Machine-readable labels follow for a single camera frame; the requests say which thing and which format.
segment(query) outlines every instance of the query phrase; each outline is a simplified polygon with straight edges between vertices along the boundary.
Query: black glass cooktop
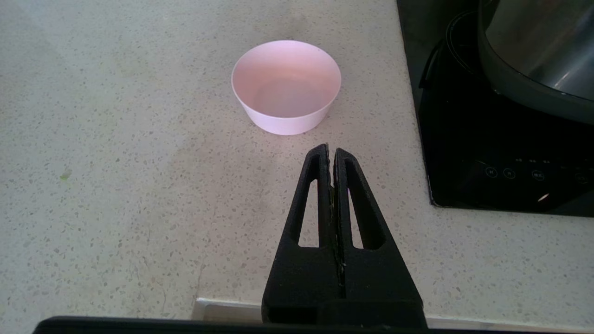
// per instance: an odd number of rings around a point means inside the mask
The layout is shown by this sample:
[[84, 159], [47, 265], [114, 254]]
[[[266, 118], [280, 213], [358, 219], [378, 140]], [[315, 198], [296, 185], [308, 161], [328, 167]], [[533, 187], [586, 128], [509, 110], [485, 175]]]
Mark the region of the black glass cooktop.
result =
[[476, 11], [444, 35], [421, 75], [417, 110], [431, 202], [594, 216], [594, 127], [493, 91], [478, 58]]

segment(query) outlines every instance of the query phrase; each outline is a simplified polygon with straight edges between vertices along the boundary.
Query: countertop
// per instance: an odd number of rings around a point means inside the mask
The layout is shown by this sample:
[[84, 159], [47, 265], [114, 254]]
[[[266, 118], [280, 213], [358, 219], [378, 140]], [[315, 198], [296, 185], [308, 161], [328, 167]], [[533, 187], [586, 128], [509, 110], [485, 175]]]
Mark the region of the countertop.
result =
[[[0, 31], [3, 333], [259, 302], [325, 142], [359, 159], [428, 317], [594, 330], [594, 220], [430, 205], [394, 1], [7, 0]], [[254, 126], [230, 86], [278, 39], [342, 71], [298, 136]]]

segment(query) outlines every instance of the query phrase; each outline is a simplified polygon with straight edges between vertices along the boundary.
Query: speckled white surface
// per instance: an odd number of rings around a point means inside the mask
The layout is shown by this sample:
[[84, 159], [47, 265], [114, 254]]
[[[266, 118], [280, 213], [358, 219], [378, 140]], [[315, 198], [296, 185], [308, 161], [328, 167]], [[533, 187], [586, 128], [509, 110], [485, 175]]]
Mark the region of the speckled white surface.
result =
[[[300, 136], [252, 125], [229, 84], [277, 39], [343, 74]], [[428, 316], [594, 330], [594, 220], [429, 205], [393, 1], [4, 0], [0, 43], [3, 333], [258, 302], [323, 142], [359, 158]]]

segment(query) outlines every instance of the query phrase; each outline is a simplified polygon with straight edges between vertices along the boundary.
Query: cooking pot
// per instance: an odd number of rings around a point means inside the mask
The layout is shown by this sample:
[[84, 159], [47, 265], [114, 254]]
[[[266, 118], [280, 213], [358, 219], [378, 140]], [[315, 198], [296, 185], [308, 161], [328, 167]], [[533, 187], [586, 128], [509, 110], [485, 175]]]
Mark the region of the cooking pot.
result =
[[594, 1], [481, 0], [478, 39], [497, 92], [594, 124]]

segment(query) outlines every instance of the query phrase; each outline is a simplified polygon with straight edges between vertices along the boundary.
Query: pink bowl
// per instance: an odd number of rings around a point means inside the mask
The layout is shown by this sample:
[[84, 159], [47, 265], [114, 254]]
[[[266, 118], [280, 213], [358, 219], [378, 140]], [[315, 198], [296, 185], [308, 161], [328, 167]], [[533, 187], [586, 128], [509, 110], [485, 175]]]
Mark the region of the pink bowl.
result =
[[340, 90], [340, 69], [320, 48], [296, 40], [258, 45], [235, 64], [231, 83], [249, 118], [281, 135], [315, 128]]

